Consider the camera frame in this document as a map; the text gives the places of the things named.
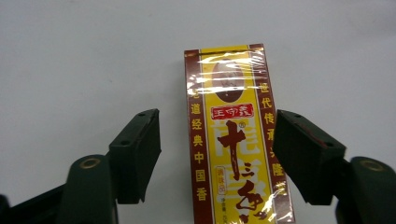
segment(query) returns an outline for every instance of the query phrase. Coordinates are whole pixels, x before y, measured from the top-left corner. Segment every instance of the red chinese characters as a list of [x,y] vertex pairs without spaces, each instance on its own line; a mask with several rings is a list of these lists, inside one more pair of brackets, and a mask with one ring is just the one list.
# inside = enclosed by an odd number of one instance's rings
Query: red chinese characters
[[254,116],[252,104],[226,105],[211,108],[212,119],[241,119]]
[[239,132],[237,131],[237,124],[235,122],[228,120],[226,125],[228,127],[228,135],[218,137],[218,140],[224,147],[230,147],[233,179],[239,180],[240,174],[238,168],[238,157],[236,155],[236,144],[242,140],[245,140],[246,137],[242,130]]

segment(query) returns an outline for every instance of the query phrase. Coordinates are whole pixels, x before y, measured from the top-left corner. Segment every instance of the plastic wrap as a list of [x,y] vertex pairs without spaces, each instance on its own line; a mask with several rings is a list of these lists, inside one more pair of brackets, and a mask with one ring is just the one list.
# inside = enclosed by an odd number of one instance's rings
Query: plastic wrap
[[262,44],[185,51],[196,224],[295,223]]

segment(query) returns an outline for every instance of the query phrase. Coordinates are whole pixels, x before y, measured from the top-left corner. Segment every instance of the white surface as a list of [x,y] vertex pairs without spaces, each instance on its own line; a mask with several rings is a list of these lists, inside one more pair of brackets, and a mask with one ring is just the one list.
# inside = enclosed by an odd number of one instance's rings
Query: white surface
[[[120,223],[193,223],[184,49],[264,43],[276,107],[396,168],[394,1],[0,1],[0,193],[12,205],[159,108],[163,153]],[[334,224],[305,204],[300,224]]]

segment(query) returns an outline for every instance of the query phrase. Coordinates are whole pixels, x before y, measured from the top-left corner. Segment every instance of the cardboard box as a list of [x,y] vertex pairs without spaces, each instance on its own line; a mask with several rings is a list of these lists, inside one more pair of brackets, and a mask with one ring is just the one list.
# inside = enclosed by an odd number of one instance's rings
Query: cardboard box
[[294,223],[263,45],[184,57],[195,223]]

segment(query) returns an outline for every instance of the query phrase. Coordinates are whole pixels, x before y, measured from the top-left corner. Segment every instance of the oval portrait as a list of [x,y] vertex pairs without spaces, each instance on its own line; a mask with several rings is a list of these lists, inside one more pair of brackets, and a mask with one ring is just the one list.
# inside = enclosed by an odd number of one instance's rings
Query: oval portrait
[[237,63],[221,60],[213,68],[213,90],[226,103],[232,103],[241,97],[245,88],[244,74]]

